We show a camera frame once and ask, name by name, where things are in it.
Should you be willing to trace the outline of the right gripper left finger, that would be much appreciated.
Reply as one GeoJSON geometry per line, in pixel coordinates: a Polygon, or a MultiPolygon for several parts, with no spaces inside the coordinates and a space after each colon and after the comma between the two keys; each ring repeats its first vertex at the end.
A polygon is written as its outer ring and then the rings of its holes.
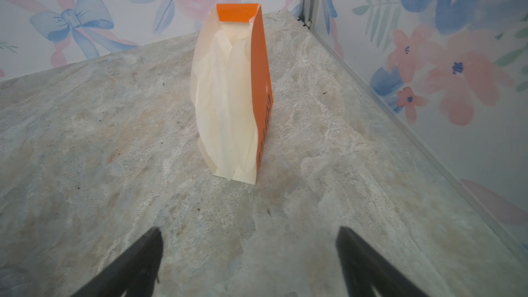
{"type": "Polygon", "coordinates": [[[152,296],[163,257],[161,230],[152,227],[75,296],[152,296]]]}

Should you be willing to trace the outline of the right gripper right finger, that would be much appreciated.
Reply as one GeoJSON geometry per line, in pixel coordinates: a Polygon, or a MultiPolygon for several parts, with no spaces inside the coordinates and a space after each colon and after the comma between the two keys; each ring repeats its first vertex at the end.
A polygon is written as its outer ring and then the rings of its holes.
{"type": "Polygon", "coordinates": [[[350,296],[428,296],[351,228],[341,226],[335,243],[350,296]]]}

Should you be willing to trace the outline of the coffee filter paper pack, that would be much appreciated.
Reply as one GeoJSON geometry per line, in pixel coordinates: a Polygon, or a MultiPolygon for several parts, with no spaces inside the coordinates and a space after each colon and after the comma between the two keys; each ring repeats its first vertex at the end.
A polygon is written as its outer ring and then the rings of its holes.
{"type": "Polygon", "coordinates": [[[260,4],[218,4],[195,46],[191,101],[212,174],[256,184],[274,103],[260,4]]]}

